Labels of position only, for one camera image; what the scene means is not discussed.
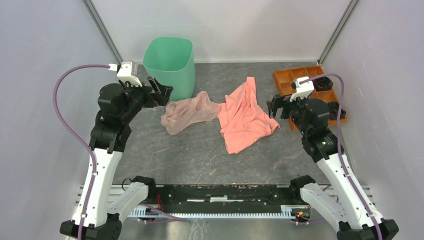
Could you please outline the translucent pink plastic trash bag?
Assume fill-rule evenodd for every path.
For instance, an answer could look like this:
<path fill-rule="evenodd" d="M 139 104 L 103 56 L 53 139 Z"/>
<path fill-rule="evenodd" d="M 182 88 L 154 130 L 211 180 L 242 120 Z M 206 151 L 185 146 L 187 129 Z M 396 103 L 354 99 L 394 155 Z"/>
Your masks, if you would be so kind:
<path fill-rule="evenodd" d="M 160 123 L 170 135 L 176 135 L 192 124 L 214 120 L 219 112 L 219 104 L 211 101 L 206 91 L 201 91 L 193 98 L 171 101 Z"/>

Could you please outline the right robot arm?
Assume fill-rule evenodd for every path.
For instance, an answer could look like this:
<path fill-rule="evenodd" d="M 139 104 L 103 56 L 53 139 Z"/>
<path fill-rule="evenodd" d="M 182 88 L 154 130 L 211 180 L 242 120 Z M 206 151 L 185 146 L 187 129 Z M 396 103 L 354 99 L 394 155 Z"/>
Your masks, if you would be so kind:
<path fill-rule="evenodd" d="M 338 137 L 328 128 L 328 104 L 317 98 L 275 95 L 266 102 L 269 117 L 282 109 L 301 133 L 305 152 L 328 178 L 339 201 L 330 198 L 310 176 L 291 180 L 289 199 L 306 202 L 335 230 L 339 240 L 392 240 L 399 232 L 393 219 L 386 219 L 369 199 L 347 161 Z"/>

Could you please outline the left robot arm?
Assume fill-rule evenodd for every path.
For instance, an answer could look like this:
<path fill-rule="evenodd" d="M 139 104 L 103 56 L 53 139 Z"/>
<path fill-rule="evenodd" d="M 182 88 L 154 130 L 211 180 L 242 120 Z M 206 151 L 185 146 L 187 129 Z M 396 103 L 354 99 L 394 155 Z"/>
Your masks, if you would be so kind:
<path fill-rule="evenodd" d="M 129 81 L 110 83 L 100 89 L 99 111 L 90 133 L 90 162 L 80 203 L 70 220 L 62 222 L 61 234 L 80 240 L 116 240 L 125 219 L 141 202 L 157 198 L 153 178 L 136 176 L 114 202 L 109 202 L 113 177 L 132 132 L 130 122 L 143 108 L 165 106 L 172 86 L 148 77 L 149 85 Z"/>

